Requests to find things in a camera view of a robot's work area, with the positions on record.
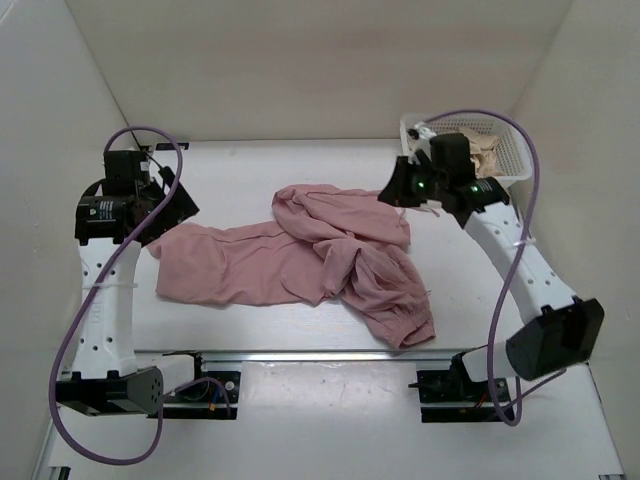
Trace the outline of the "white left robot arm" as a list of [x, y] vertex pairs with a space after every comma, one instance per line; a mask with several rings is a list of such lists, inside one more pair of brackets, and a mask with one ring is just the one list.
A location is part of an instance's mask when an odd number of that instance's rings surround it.
[[184, 355], [147, 366], [136, 360], [133, 293], [141, 250], [199, 211], [184, 188], [166, 192], [175, 181], [170, 168], [152, 178], [150, 161], [144, 151], [106, 152], [103, 179], [76, 207], [74, 237], [89, 305], [80, 315], [72, 365], [56, 381], [53, 399], [87, 416], [154, 416], [170, 389], [198, 400], [210, 386], [207, 372]]

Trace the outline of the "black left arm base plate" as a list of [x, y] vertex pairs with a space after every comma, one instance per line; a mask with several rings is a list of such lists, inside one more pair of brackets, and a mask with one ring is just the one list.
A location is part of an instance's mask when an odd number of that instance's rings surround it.
[[241, 372], [210, 370], [199, 351], [173, 351], [144, 360], [162, 373], [165, 420], [236, 420]]

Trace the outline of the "pink trousers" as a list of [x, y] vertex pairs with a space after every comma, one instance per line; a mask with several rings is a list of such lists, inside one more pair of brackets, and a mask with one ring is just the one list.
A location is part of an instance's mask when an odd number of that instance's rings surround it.
[[435, 338], [402, 210], [375, 191], [291, 185], [274, 194], [272, 213], [263, 223], [224, 230], [183, 223], [163, 234], [148, 247], [159, 263], [156, 294], [215, 306], [338, 299], [392, 348]]

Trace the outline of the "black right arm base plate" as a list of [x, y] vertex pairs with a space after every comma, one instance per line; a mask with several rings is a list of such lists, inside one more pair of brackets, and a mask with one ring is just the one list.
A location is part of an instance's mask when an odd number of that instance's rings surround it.
[[451, 357], [417, 359], [415, 379], [408, 387], [418, 392], [424, 423], [513, 422], [516, 400], [509, 381], [514, 376], [508, 362], [500, 358], [489, 381], [482, 347]]

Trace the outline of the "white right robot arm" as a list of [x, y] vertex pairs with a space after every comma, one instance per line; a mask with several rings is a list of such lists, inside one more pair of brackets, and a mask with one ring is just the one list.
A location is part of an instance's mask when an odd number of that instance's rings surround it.
[[494, 177], [479, 178], [461, 133], [440, 134], [397, 157], [378, 196], [396, 207], [440, 203], [483, 249], [518, 308], [522, 327], [505, 341], [462, 353], [449, 387], [460, 399], [480, 393], [490, 376], [536, 380], [588, 361], [604, 309], [581, 299], [552, 270]]

